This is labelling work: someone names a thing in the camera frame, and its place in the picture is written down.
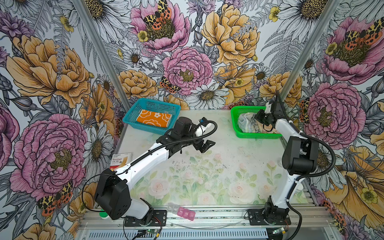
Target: blue plastic basket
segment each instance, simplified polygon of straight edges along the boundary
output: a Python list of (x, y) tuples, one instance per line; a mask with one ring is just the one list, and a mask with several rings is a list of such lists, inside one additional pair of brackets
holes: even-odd
[[(156, 127), (147, 125), (144, 123), (137, 122), (136, 119), (139, 116), (141, 109), (149, 110), (152, 112), (158, 113), (167, 113), (172, 114), (172, 119), (167, 128), (164, 127)], [(165, 103), (161, 101), (140, 98), (136, 101), (135, 104), (129, 109), (127, 114), (125, 114), (122, 119), (123, 122), (128, 123), (133, 128), (140, 129), (147, 132), (153, 132), (156, 134), (164, 135), (164, 133), (175, 125), (176, 119), (179, 116), (181, 107), (172, 103)]]

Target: pink peony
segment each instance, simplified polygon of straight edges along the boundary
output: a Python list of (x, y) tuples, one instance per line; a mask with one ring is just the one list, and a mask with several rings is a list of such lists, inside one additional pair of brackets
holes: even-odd
[[(184, 46), (188, 42), (190, 22), (189, 18), (184, 18), (184, 15), (180, 13), (179, 6), (172, 5), (170, 1), (167, 1), (168, 7), (172, 10), (171, 23), (174, 26), (174, 33), (172, 38), (162, 37), (155, 40), (147, 40), (143, 42), (144, 47), (149, 53), (161, 54), (162, 52), (173, 51), (179, 46)], [(144, 23), (144, 18), (148, 15), (154, 15), (157, 11), (157, 3), (154, 7), (148, 5), (144, 8), (140, 5), (140, 8), (132, 8), (131, 20), (134, 27), (132, 33), (138, 34), (140, 31), (147, 31), (147, 25)]]
[(322, 63), (324, 73), (339, 81), (348, 81), (353, 85), (361, 84), (375, 76), (384, 68), (384, 37), (372, 45), (359, 44), (353, 50), (345, 48), (344, 38), (348, 31), (362, 32), (373, 24), (347, 17), (328, 38), (328, 48)]
[(190, 47), (176, 49), (163, 60), (164, 77), (181, 88), (180, 93), (191, 94), (191, 90), (208, 85), (212, 80), (211, 60), (204, 53)]
[(305, 132), (328, 142), (336, 150), (356, 139), (366, 118), (357, 89), (347, 83), (320, 84), (310, 97), (308, 116)]
[(8, 109), (0, 106), (0, 170), (7, 164), (12, 142), (19, 134), (19, 123)]
[(77, 187), (85, 175), (81, 165), (87, 139), (83, 127), (65, 114), (26, 127), (14, 147), (18, 168), (11, 175), (11, 189), (38, 200), (56, 194), (70, 181)]

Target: black mounting plate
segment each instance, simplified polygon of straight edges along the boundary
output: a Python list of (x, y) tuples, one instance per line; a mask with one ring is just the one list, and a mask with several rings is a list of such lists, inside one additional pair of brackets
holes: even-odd
[(289, 216), (286, 216), (283, 220), (281, 217), (270, 217), (268, 218), (269, 222), (275, 222), (275, 224), (269, 224), (264, 220), (263, 216), (264, 208), (262, 209), (248, 209), (248, 218), (249, 224), (251, 226), (257, 225), (286, 225), (285, 221), (287, 221), (288, 225), (291, 225), (291, 219)]
[[(160, 220), (161, 226), (164, 227), (167, 222), (167, 211), (166, 210), (153, 210), (153, 217), (156, 217)], [(159, 227), (159, 223), (155, 220), (151, 220), (151, 222), (145, 227)], [(124, 227), (143, 227), (140, 224), (140, 219), (135, 217), (126, 217), (124, 220)]]

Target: orange flower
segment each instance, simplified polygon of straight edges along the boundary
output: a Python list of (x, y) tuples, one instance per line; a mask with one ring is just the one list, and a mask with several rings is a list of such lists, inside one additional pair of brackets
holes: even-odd
[(181, 110), (189, 110), (188, 103), (186, 103), (182, 98), (176, 98), (173, 95), (169, 95), (168, 98), (164, 97), (163, 100), (166, 103), (173, 103), (179, 105), (181, 107)]
[(341, 213), (354, 219), (367, 215), (365, 225), (376, 228), (384, 222), (384, 162), (365, 146), (350, 145), (346, 150), (347, 168), (340, 171), (347, 185), (324, 192)]
[[(147, 98), (155, 96), (158, 91), (156, 82), (152, 78), (148, 77), (143, 72), (137, 72), (135, 70), (122, 71), (118, 76), (121, 86), (123, 87), (128, 99), (133, 97)], [(116, 89), (113, 94), (118, 98)]]
[[(281, 92), (290, 73), (291, 73), (290, 71), (285, 72), (283, 74), (278, 73), (276, 75), (272, 75), (269, 78), (267, 78), (268, 84), (261, 85), (259, 89), (260, 97), (262, 98), (266, 97), (268, 100), (270, 100), (276, 95), (276, 91)], [(298, 76), (295, 84), (293, 85), (293, 87), (288, 93), (288, 96), (284, 100), (285, 103), (288, 104), (290, 108), (293, 108), (295, 105), (299, 103), (298, 101), (301, 98), (302, 83), (303, 83), (303, 78)]]
[(61, 80), (57, 76), (56, 49), (52, 39), (44, 43), (36, 37), (22, 36), (13, 38), (14, 46), (23, 53), (24, 58), (8, 57), (7, 70), (20, 88), (22, 96), (44, 96), (41, 104), (46, 104), (55, 94), (69, 102), (70, 108), (75, 108), (90, 90), (89, 73), (85, 69), (75, 50), (67, 47)]
[(233, 5), (224, 4), (220, 16), (214, 11), (208, 14), (201, 34), (209, 41), (205, 45), (217, 46), (219, 63), (241, 66), (248, 61), (247, 58), (255, 55), (260, 36), (256, 26), (241, 36), (233, 37), (249, 23), (249, 17), (241, 15), (240, 10)]
[(250, 92), (252, 89), (252, 79), (255, 75), (255, 68), (246, 69), (241, 67), (237, 69), (230, 63), (228, 66), (219, 67), (217, 72), (214, 73), (219, 79), (225, 80), (226, 82), (222, 88), (228, 88), (228, 95), (225, 96), (225, 104), (228, 105), (233, 102), (239, 101), (243, 96), (246, 95), (246, 91)]
[(39, 223), (35, 223), (14, 240), (55, 240), (55, 232), (56, 227), (51, 227), (49, 224), (45, 224), (42, 227)]
[[(84, 188), (84, 194), (83, 194), (84, 202), (86, 206), (90, 209), (92, 209), (95, 204), (95, 201), (93, 200), (93, 196), (95, 195), (96, 187), (97, 187), (97, 183), (92, 182), (86, 185)], [(87, 210), (81, 200), (81, 194), (82, 194), (82, 191), (80, 191), (77, 198), (75, 198), (70, 204), (70, 209), (73, 211), (73, 213), (68, 215), (67, 219), (71, 222), (81, 220)]]
[(107, 90), (103, 89), (101, 84), (97, 84), (97, 88), (92, 90), (92, 97), (84, 98), (79, 109), (80, 122), (85, 126), (92, 124), (100, 126), (103, 122), (107, 125), (109, 133), (113, 136), (116, 123), (112, 110), (113, 104), (107, 95), (109, 95)]

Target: folded towel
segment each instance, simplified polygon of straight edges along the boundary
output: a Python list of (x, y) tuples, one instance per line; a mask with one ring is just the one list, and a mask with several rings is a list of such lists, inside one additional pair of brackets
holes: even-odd
[(156, 113), (142, 109), (136, 121), (156, 127), (168, 127), (172, 114)]

